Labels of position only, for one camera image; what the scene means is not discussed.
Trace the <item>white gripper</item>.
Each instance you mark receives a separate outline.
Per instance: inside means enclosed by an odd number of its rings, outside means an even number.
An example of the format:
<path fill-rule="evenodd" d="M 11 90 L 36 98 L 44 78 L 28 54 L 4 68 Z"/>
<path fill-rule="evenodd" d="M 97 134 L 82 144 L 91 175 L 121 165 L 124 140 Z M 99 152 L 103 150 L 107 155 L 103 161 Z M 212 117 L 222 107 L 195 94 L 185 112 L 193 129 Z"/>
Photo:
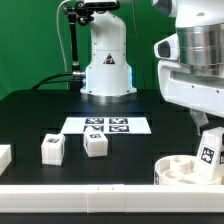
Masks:
<path fill-rule="evenodd" d="M 224 118 L 224 64 L 215 75 L 201 68 L 193 72 L 189 65 L 179 62 L 178 36 L 173 34 L 154 45 L 158 62 L 159 87 L 163 98 L 190 108 L 197 134 L 209 121 L 206 113 Z"/>

